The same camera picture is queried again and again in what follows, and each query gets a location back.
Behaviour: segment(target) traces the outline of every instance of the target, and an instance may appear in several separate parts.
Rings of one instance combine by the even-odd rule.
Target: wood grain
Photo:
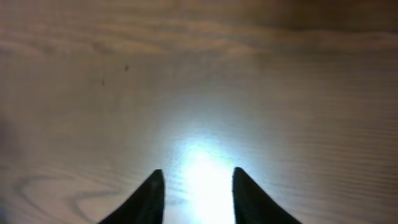
[[[0,223],[96,223],[154,169],[165,223],[233,223],[234,166],[303,223],[397,223],[398,36],[228,3],[1,0]]]

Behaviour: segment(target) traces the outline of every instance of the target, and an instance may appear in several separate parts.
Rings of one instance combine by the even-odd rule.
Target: bright light spot
[[[200,223],[234,223],[231,193],[232,167],[219,156],[220,149],[209,141],[184,145],[183,183],[189,192]]]

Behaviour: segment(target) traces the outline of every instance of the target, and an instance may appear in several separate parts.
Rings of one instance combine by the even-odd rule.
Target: dark plastic tip
[[[240,167],[234,170],[232,191],[236,224],[300,223],[276,204]]]
[[[118,209],[99,224],[161,224],[164,196],[163,172],[157,169]]]

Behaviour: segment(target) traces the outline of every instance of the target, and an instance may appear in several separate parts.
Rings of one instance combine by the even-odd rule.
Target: wooden surface
[[[303,223],[398,223],[396,34],[231,2],[1,0],[0,223],[96,223],[154,169],[165,223],[233,223],[234,166]]]

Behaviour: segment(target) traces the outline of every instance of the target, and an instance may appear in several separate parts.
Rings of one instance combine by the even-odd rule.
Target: light wood table
[[[235,166],[303,223],[398,222],[395,34],[142,2],[0,1],[0,223],[96,223],[154,169],[165,223],[233,223]]]

